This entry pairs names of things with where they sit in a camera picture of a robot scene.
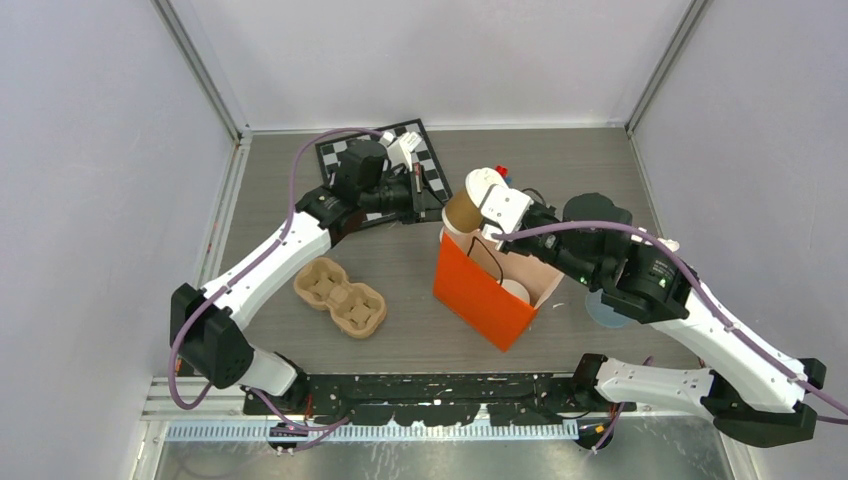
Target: white wall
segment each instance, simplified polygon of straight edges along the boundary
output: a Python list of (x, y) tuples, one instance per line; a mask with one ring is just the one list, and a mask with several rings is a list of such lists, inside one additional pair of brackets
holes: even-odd
[(623, 123), (688, 3), (175, 1), (254, 130)]
[(126, 478), (232, 144), (147, 1), (0, 15), (0, 477)]
[[(843, 0), (713, 2), (636, 135), (665, 233), (766, 339), (824, 361), (843, 402), (846, 25)], [(848, 427), (819, 424), (757, 455), (764, 478), (843, 479), (846, 442)]]

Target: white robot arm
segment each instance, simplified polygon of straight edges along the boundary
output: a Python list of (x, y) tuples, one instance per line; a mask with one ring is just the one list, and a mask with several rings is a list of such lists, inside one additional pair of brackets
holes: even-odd
[[(254, 346), (243, 331), (274, 292), (358, 228), (366, 213), (398, 213), (404, 223), (439, 220), (442, 203), (410, 155), (421, 141), (409, 132), (350, 146), (339, 155), (338, 178), (297, 203), (284, 238), (285, 224), (201, 289), (179, 287), (171, 297), (172, 343), (199, 306), (215, 298), (178, 346), (183, 359), (217, 388), (239, 384), (280, 397), (304, 383), (305, 374), (293, 362)], [(406, 168), (397, 170), (398, 165)]]
[[(709, 365), (671, 370), (587, 354), (575, 373), (578, 381), (610, 402), (644, 402), (714, 419), (722, 431), (752, 445), (812, 436), (815, 412), (802, 403), (807, 392), (798, 380), (821, 388), (825, 373), (821, 362), (798, 360), (770, 345), (718, 302), (703, 282), (699, 286), (706, 298), (695, 294), (677, 267), (636, 235), (638, 231), (539, 228), (563, 225), (562, 221), (629, 225), (629, 212), (602, 195), (586, 194), (570, 200), (560, 220), (552, 207), (518, 190), (500, 184), (486, 188), (485, 195), (476, 195), (482, 198), (478, 205), (485, 223), (482, 233), (499, 249), (533, 255), (590, 290), (602, 290), (604, 304), (669, 335)], [(548, 231), (515, 235), (522, 230)], [(732, 326), (716, 318), (705, 302), (715, 305)], [(792, 376), (746, 345), (739, 332)]]

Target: checkerboard mat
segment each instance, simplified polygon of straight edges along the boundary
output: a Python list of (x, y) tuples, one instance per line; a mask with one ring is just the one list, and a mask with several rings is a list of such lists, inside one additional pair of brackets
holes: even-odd
[[(421, 163), (424, 176), (430, 182), (430, 186), (439, 200), (447, 202), (451, 198), (453, 194), (451, 193), (450, 185), (448, 185), (448, 181), (442, 171), (442, 166), (439, 164), (439, 159), (436, 157), (436, 152), (433, 151), (430, 138), (427, 136), (427, 132), (424, 130), (424, 125), (420, 119), (388, 125), (377, 130), (381, 132), (391, 130), (398, 137), (406, 132), (418, 132), (424, 140), (415, 148), (412, 157), (413, 159), (418, 159)], [(336, 168), (338, 168), (339, 152), (347, 149), (354, 140), (366, 140), (368, 138), (368, 135), (352, 135), (316, 144), (318, 166), (321, 168), (321, 176), (324, 177), (324, 182), (329, 181)], [(366, 215), (365, 221), (360, 228), (368, 228), (381, 223), (391, 222), (395, 220), (396, 216), (395, 214), (381, 215), (379, 213), (369, 213)]]

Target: orange paper bag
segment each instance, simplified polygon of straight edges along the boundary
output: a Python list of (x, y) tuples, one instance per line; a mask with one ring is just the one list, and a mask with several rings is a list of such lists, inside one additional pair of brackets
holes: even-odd
[[(477, 240), (472, 248), (473, 238)], [(433, 295), (506, 352), (533, 321), (563, 274), (536, 258), (498, 252), (494, 245), (484, 240), (479, 230), (454, 235), (446, 229)], [(515, 280), (527, 289), (529, 303), (499, 284), (501, 270), (504, 279)]]

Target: gray table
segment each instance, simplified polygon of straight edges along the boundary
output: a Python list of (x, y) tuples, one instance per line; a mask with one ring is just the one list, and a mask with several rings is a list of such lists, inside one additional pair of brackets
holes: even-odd
[[(505, 165), (513, 186), (532, 186), (548, 202), (598, 191), (633, 212), (634, 223), (656, 227), (630, 144), (622, 129), (431, 132), (454, 190), (467, 172)], [(311, 135), (256, 136), (236, 204), (222, 271), (249, 253), (285, 217), (288, 175), (298, 146)], [(314, 150), (297, 175), (298, 196), (319, 185)], [(649, 327), (606, 329), (584, 310), (585, 290), (563, 280), (530, 330), (501, 353), (432, 296), (440, 224), (381, 225), (346, 238), (329, 257), (352, 281), (386, 299), (389, 314), (366, 340), (343, 334), (326, 312), (315, 311), (289, 286), (260, 310), (247, 330), (257, 345), (279, 351), (315, 373), (571, 371), (585, 352), (639, 363), (690, 368), (695, 357)]]

